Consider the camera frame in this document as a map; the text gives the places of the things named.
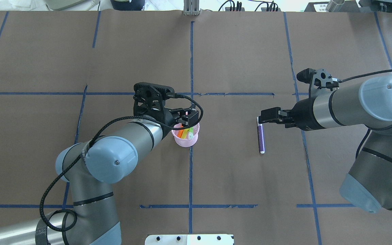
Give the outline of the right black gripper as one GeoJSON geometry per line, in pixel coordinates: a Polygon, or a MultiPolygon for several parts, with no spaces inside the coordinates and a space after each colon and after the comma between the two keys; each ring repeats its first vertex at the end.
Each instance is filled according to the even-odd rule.
{"type": "Polygon", "coordinates": [[[284,110],[287,116],[279,114],[281,107],[273,107],[260,111],[259,124],[278,123],[282,121],[285,128],[297,127],[304,131],[315,130],[313,104],[315,99],[300,100],[291,110],[284,110]]]}

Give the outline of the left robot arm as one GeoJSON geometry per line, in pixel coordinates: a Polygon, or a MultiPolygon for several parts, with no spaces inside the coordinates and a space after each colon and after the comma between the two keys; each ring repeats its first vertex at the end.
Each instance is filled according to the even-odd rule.
{"type": "Polygon", "coordinates": [[[120,245],[121,225],[112,185],[134,171],[172,130],[196,126],[202,107],[169,86],[134,85],[132,116],[115,118],[93,138],[56,159],[58,176],[39,202],[38,220],[0,228],[0,245],[120,245]],[[73,207],[45,213],[59,181],[70,184],[73,207]]]}

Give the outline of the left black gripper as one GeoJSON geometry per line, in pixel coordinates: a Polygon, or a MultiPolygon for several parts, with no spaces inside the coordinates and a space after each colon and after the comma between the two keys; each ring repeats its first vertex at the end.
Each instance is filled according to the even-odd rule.
{"type": "Polygon", "coordinates": [[[194,127],[200,122],[200,105],[189,96],[176,93],[170,86],[153,83],[134,85],[134,116],[151,117],[160,124],[163,131],[171,130],[177,124],[184,129],[194,127]],[[187,99],[192,103],[189,108],[170,109],[165,107],[168,99],[187,99]]]}

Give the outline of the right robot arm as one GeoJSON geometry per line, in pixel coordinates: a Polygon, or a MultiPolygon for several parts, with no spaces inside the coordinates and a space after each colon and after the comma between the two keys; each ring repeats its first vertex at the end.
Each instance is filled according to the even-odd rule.
{"type": "Polygon", "coordinates": [[[258,123],[303,131],[364,125],[367,132],[339,193],[366,212],[392,211],[392,74],[346,88],[338,88],[342,81],[323,70],[297,78],[317,88],[310,88],[308,98],[291,110],[262,110],[258,123]]]}

